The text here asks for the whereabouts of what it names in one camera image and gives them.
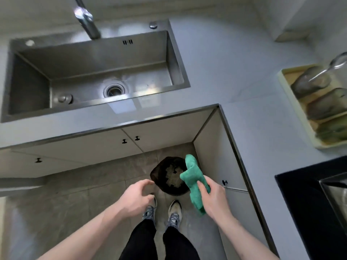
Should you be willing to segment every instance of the sink basin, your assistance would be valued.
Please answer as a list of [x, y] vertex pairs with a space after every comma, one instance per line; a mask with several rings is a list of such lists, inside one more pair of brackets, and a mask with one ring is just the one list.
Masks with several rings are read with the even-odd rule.
[[10, 42], [1, 122], [190, 87], [169, 21]]

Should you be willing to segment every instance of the person's left hand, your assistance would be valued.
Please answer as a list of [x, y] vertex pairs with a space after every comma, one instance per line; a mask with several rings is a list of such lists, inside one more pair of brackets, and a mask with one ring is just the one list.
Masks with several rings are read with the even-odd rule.
[[125, 190], [116, 202], [120, 206], [123, 217], [132, 217], [145, 211], [148, 204], [154, 199], [154, 195], [152, 194], [142, 196], [142, 190], [148, 184], [154, 184], [154, 181], [143, 179], [130, 185]]

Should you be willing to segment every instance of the pants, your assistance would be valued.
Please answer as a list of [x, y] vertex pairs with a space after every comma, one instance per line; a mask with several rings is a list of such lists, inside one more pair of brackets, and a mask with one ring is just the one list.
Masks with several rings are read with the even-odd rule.
[[[132, 231], [119, 260], [157, 260], [154, 243], [156, 228], [152, 220], [145, 219]], [[165, 260], [200, 260], [190, 241], [176, 228], [168, 227], [163, 234]]]

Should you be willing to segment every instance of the cabinet door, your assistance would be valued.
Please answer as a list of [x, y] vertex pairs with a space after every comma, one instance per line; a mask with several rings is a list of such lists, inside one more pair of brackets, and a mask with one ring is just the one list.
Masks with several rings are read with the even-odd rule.
[[0, 152], [0, 164], [0, 178], [36, 178], [87, 165], [9, 150]]
[[60, 140], [16, 151], [86, 164], [96, 164], [141, 153], [141, 150], [121, 129]]
[[[234, 191], [226, 189], [228, 203], [230, 210], [234, 217], [240, 221], [242, 226], [251, 233], [255, 238], [262, 242], [266, 247], [267, 241], [259, 222], [258, 216], [255, 212], [252, 200], [247, 192]], [[228, 238], [221, 232], [221, 238], [224, 246], [225, 253], [228, 260], [239, 259], [235, 258], [235, 249]]]
[[223, 185], [247, 190], [227, 132], [216, 111], [194, 141], [202, 172]]
[[192, 142], [211, 109], [123, 128], [144, 151]]

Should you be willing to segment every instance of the black cooktop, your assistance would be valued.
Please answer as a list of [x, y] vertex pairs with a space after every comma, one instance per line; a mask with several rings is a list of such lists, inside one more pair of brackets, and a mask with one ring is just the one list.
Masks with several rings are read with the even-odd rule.
[[347, 259], [347, 234], [319, 183], [344, 172], [347, 156], [275, 176], [312, 260]]

